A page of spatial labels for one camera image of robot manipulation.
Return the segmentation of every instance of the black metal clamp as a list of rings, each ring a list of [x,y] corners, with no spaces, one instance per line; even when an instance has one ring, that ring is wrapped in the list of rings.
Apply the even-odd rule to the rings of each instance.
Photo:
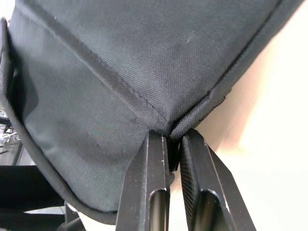
[[[180,171],[189,231],[256,230],[231,172],[193,129]],[[126,172],[115,230],[167,231],[169,184],[166,139],[150,131]]]

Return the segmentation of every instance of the black nylon fabric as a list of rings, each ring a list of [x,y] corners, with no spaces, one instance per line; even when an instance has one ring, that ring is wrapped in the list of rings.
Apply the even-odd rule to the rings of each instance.
[[[114,224],[146,133],[180,139],[301,2],[17,0],[1,100],[55,190]]]

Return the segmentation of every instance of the black fabric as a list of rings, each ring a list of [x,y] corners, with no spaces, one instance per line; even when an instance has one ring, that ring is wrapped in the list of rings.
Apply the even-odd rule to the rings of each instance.
[[[0,209],[25,212],[64,205],[36,166],[0,166],[0,185]]]
[[[196,126],[301,2],[17,0],[2,100],[55,190],[114,224],[147,131]]]
[[[56,231],[63,222],[64,215],[0,211],[0,228],[9,231]]]
[[[64,204],[36,166],[0,166],[0,186],[0,228],[55,231],[64,223],[64,215],[23,213]]]

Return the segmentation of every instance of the black fabric bag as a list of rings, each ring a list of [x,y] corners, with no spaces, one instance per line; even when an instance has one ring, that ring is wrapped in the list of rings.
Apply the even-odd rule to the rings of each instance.
[[[302,0],[16,0],[0,98],[40,171],[114,224],[144,137],[179,140],[217,106]]]

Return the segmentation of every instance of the stitching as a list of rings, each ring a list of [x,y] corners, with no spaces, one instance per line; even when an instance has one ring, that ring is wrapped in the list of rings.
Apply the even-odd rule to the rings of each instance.
[[[208,93],[206,95],[204,95],[204,97],[202,97],[196,104],[194,104],[189,110],[187,110],[184,115],[182,115],[179,119],[177,119],[177,123],[174,125],[174,127],[172,128],[172,132],[171,132],[171,136],[174,135],[174,131],[176,128],[178,128],[178,125],[185,120],[185,117],[187,115],[189,115],[190,112],[193,112],[194,110],[197,110],[198,107],[202,107],[201,105],[198,106],[199,104],[204,104],[204,100],[206,100],[206,98],[209,98],[212,94],[214,94],[213,92],[215,91],[215,89],[217,88],[218,85],[221,84],[221,82],[226,79],[228,77],[228,74],[231,72],[231,70],[233,70],[235,68],[236,65],[238,65],[239,63],[241,63],[243,61],[243,57],[245,56],[245,54],[247,52],[249,52],[249,49],[251,47],[251,44],[257,39],[257,37],[259,36],[259,34],[261,33],[261,31],[266,27],[266,25],[269,23],[270,19],[272,18],[272,16],[274,15],[274,13],[277,11],[277,9],[281,6],[282,4],[282,0],[279,0],[275,7],[273,7],[273,9],[269,12],[268,16],[265,18],[264,22],[261,23],[260,27],[255,31],[255,33],[252,35],[252,37],[249,39],[249,41],[246,43],[246,45],[243,47],[243,49],[239,52],[239,54],[234,58],[233,62],[227,67],[227,69],[224,71],[224,73],[221,75],[221,77],[218,79],[218,81],[216,82],[216,84],[212,87],[211,90],[208,91]],[[214,108],[216,108],[217,106],[219,106],[223,101],[223,100],[216,106],[212,107],[210,109],[213,110]],[[208,114],[205,114],[204,116],[202,116],[202,119],[197,119],[197,121],[195,122],[191,122],[193,124],[196,124],[200,121],[202,121],[205,117],[207,117]]]
[[[37,25],[38,27],[40,27],[41,29],[43,29],[44,31],[46,31],[46,32],[48,32],[49,34],[51,34],[52,36],[53,36],[53,38],[55,38],[55,39],[57,39],[58,41],[60,41],[60,43],[62,44],[62,45],[64,45],[64,43],[60,40],[60,39],[58,39],[56,36],[54,36],[54,34],[51,32],[51,31],[49,31],[48,30],[48,27],[45,27],[44,25],[41,25],[41,24],[39,24],[38,22],[36,22],[36,21],[34,21],[33,19],[31,19],[29,16],[27,16],[27,15],[25,15],[22,11],[21,11],[21,9],[19,9],[19,7],[16,5],[15,6],[15,8],[18,10],[18,12],[19,12],[19,14],[21,15],[21,16],[23,16],[25,19],[27,19],[27,20],[29,20],[30,22],[32,22],[33,24],[35,24],[35,25]],[[99,56],[96,54],[96,53],[94,53],[93,51],[91,51],[86,45],[84,45],[79,39],[77,39],[73,34],[71,34],[71,36],[73,36],[75,39],[76,39],[76,41],[82,46],[82,47],[84,47],[88,52],[90,52],[90,54],[92,54],[92,55],[94,55],[95,56],[95,59],[96,59],[96,61],[98,61],[100,64],[101,64],[101,66],[102,67],[104,67],[104,68],[106,68],[108,71],[110,71],[113,75],[115,75],[116,77],[118,77],[118,79],[121,81],[121,83],[122,84],[124,84],[127,88],[128,88],[128,90],[131,92],[131,93],[133,93],[135,96],[137,96],[137,98],[139,98],[139,99],[141,99],[141,100],[143,100],[143,101],[145,101],[146,102],[146,104],[147,105],[149,105],[161,118],[163,118],[169,125],[171,125],[172,123],[171,122],[169,122],[162,114],[160,114],[160,112],[146,99],[146,98],[144,98],[140,93],[138,93],[138,92],[136,92],[136,90],[133,88],[133,87],[131,87],[123,78],[121,78],[121,76],[117,73],[117,72],[115,72],[114,70],[112,70],[101,58],[99,58]]]

